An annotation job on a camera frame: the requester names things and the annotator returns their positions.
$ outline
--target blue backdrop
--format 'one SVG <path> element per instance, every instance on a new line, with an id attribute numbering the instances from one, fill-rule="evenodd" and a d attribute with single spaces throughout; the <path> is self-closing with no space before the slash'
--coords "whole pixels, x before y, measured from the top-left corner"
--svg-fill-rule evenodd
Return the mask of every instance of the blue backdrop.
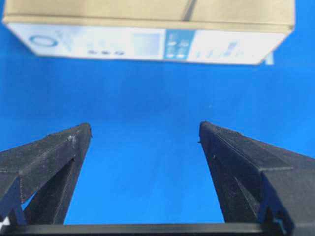
<path id="1" fill-rule="evenodd" d="M 89 122 L 66 223 L 223 222 L 199 124 L 315 157 L 314 8 L 271 67 L 40 58 L 1 25 L 0 150 Z"/>

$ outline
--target black plastic part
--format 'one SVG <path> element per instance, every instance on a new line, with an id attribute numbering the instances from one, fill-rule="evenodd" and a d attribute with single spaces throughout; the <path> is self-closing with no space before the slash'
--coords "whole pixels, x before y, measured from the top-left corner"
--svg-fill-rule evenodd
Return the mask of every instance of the black plastic part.
<path id="1" fill-rule="evenodd" d="M 0 153 L 0 219 L 13 210 L 19 224 L 62 224 L 89 147 L 82 124 Z M 24 203 L 36 195 L 24 211 Z"/>
<path id="2" fill-rule="evenodd" d="M 171 224 L 171 225 L 41 225 L 4 226 L 5 235 L 21 236 L 271 236 L 274 225 L 260 224 Z"/>
<path id="3" fill-rule="evenodd" d="M 277 222 L 315 232 L 315 160 L 208 122 L 200 139 L 226 222 Z"/>
<path id="4" fill-rule="evenodd" d="M 226 224 L 63 224 L 91 138 L 88 124 L 0 153 L 0 234 L 310 236 L 315 160 L 208 122 L 200 139 Z M 21 203 L 35 194 L 22 212 Z"/>

